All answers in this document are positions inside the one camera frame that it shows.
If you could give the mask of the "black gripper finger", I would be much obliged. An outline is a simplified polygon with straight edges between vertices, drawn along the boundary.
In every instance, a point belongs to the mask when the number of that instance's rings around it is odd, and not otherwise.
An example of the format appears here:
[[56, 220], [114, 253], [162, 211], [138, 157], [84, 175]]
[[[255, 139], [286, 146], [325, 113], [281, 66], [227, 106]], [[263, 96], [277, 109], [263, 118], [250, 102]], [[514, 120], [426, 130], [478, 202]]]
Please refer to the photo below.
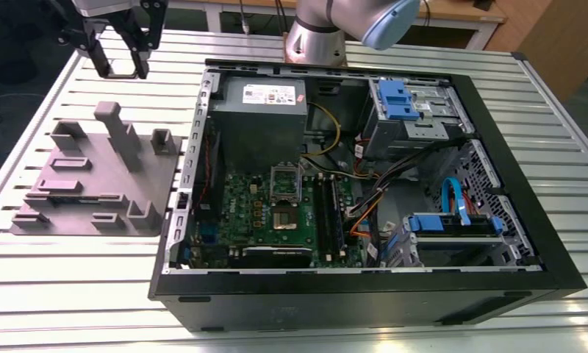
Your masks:
[[98, 75], [102, 78], [111, 77], [112, 67], [100, 41], [96, 38], [95, 28], [88, 22], [82, 19], [68, 20], [62, 25], [58, 41], [63, 45], [70, 44], [74, 46], [80, 51], [80, 54], [91, 59]]
[[135, 64], [131, 75], [114, 74], [114, 79], [146, 79], [150, 73], [150, 55], [152, 50], [156, 50], [160, 46], [168, 2], [139, 1], [139, 7], [146, 10], [148, 15], [150, 25], [147, 30], [143, 30], [139, 25], [134, 7], [111, 14], [111, 25], [128, 46], [131, 60]]

